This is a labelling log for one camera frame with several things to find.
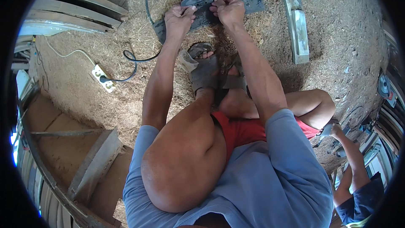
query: sawdust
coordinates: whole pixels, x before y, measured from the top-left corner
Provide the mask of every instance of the sawdust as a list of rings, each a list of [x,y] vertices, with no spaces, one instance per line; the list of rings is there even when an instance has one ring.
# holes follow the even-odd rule
[[[121,228],[128,228],[128,223],[125,214],[125,205],[122,199],[118,199],[117,205],[115,206],[115,211],[113,217],[121,222]]]
[[[162,18],[172,4],[181,0],[149,0],[153,20]],[[377,108],[377,77],[387,64],[387,47],[382,30],[382,13],[376,0],[302,0],[309,38],[310,62],[292,62],[291,41],[283,0],[263,0],[265,11],[245,17],[245,26],[264,57],[281,79],[285,92],[323,89],[336,98],[335,117],[343,120],[351,109],[363,106],[365,114]],[[128,0],[129,18],[112,36],[81,32],[63,32],[48,40],[62,54],[80,48],[89,53],[114,78],[124,79],[133,71],[133,63],[122,56],[131,50],[137,59],[154,56],[159,43],[145,13],[144,0]],[[236,48],[221,26],[204,27],[187,34],[182,48],[195,42],[211,42],[220,49],[224,64],[236,54]],[[113,129],[118,126],[120,140],[130,147],[141,124],[142,97],[154,61],[138,65],[135,77],[119,83],[108,94],[94,80],[92,65],[80,53],[60,58],[50,50],[43,37],[37,47],[43,56],[49,79],[44,87],[54,104],[73,118],[88,124]],[[42,66],[33,65],[42,83]],[[194,100],[188,76],[175,67],[174,92],[168,120]],[[315,145],[318,138],[311,142]],[[318,160],[331,172],[344,159],[326,154],[330,139],[314,149]]]

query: man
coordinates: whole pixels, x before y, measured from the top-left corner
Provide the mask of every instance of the man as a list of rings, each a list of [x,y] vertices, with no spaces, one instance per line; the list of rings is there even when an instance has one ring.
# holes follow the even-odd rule
[[[369,178],[359,146],[345,136],[339,124],[332,126],[330,135],[342,144],[349,162],[333,195],[333,204],[344,225],[363,227],[384,195],[381,174],[377,172]]]
[[[242,1],[210,7],[241,61],[229,70],[219,111],[211,111],[216,56],[198,43],[189,50],[198,63],[190,72],[196,99],[166,123],[176,56],[195,10],[175,5],[165,15],[166,42],[145,90],[123,192],[129,227],[328,227],[331,184],[307,137],[335,105],[322,90],[284,94],[243,26]]]

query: dark blue shorts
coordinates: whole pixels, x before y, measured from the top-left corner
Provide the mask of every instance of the dark blue shorts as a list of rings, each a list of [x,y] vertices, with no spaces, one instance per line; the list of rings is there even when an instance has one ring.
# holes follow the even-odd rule
[[[352,198],[336,207],[343,224],[360,222],[374,213],[384,195],[384,185],[379,172],[370,180],[368,184],[353,192]]]

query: gray t-shirt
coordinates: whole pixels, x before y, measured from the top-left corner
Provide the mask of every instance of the gray t-shirt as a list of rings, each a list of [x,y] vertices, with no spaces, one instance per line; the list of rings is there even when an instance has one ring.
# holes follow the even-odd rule
[[[129,227],[193,225],[210,212],[222,214],[232,228],[329,227],[331,183],[294,115],[281,109],[265,129],[267,142],[234,149],[203,203],[187,212],[168,213],[152,204],[142,182],[142,156],[159,133],[152,126],[142,126],[123,192]]]

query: electrical outlet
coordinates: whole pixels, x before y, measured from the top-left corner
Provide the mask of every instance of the electrical outlet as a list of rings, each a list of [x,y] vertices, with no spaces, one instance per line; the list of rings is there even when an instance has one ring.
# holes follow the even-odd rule
[[[107,92],[111,93],[115,89],[115,82],[107,81],[105,83],[100,82],[100,77],[105,76],[106,78],[111,78],[107,75],[106,71],[102,68],[102,66],[96,64],[94,69],[92,70],[93,76],[99,81],[99,83],[107,90]]]

